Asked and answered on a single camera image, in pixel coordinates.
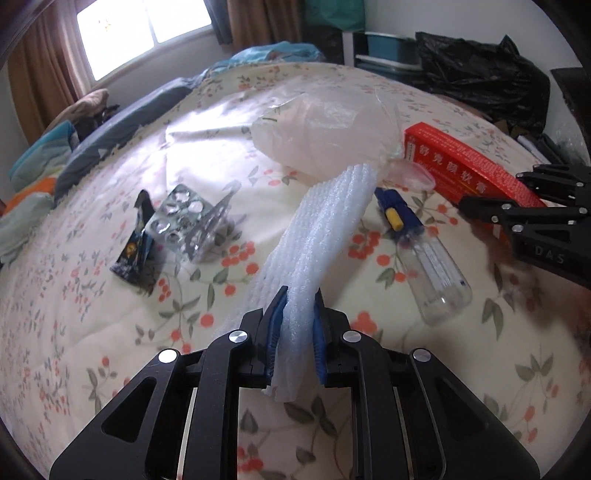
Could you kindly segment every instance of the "black garbage bag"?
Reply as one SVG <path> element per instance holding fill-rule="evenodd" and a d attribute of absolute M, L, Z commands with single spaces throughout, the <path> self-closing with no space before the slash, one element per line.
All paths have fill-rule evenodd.
<path fill-rule="evenodd" d="M 427 90 L 442 93 L 491 116 L 541 134 L 550 79 L 523 58 L 505 36 L 499 45 L 417 32 Z"/>

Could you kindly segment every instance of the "teal storage box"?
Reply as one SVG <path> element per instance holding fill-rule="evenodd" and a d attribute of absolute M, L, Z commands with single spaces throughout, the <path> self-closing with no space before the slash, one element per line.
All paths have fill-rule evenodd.
<path fill-rule="evenodd" d="M 420 63 L 417 41 L 414 38 L 376 32 L 366 32 L 365 35 L 368 39 L 369 56 L 409 65 Z"/>

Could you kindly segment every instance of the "floral pattern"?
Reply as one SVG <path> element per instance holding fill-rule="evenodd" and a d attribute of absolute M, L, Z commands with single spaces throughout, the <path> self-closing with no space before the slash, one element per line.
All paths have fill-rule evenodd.
<path fill-rule="evenodd" d="M 0 273 L 0 416 L 44 475 L 158 351 L 205 348 L 239 307 L 311 185 L 259 153 L 249 125 L 289 96 L 344 83 L 396 96 L 405 127 L 436 125 L 512 173 L 535 163 L 487 122 L 361 70 L 262 64 L 206 79 L 111 152 Z M 125 284 L 109 267 L 134 224 L 138 192 L 147 189 L 157 205 L 181 182 L 212 202 L 234 192 L 228 230 L 199 265 L 154 249 L 150 292 Z M 465 275 L 472 304 L 442 325 L 423 323 L 412 273 L 402 271 L 375 200 L 327 272 L 327 304 L 386 348 L 432 350 L 547 471 L 591 408 L 591 301 L 568 281 L 513 261 L 437 193 L 401 192 Z M 306 381 L 290 404 L 241 393 L 240 478 L 350 478 L 349 394 Z"/>

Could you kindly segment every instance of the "black snack wrapper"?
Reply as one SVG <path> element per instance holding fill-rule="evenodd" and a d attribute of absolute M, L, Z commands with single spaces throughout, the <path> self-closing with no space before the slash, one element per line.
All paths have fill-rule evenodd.
<path fill-rule="evenodd" d="M 127 283 L 141 287 L 142 270 L 150 253 L 150 248 L 154 243 L 154 239 L 146 233 L 145 226 L 152 218 L 155 210 L 150 200 L 150 194 L 145 190 L 139 193 L 134 207 L 138 209 L 135 229 L 131 233 L 129 240 L 127 240 L 117 262 L 111 266 L 111 271 L 123 278 Z"/>

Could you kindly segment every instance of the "blue blanket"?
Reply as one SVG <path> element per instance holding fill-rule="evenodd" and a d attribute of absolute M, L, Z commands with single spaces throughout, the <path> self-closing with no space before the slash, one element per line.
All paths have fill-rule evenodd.
<path fill-rule="evenodd" d="M 192 78 L 178 78 L 130 105 L 87 137 L 73 152 L 56 181 L 56 203 L 116 146 L 123 147 L 138 128 L 149 125 L 197 88 L 204 79 L 215 77 L 238 65 L 261 61 L 322 61 L 322 53 L 310 44 L 280 42 L 252 47 L 229 60 L 217 62 Z"/>

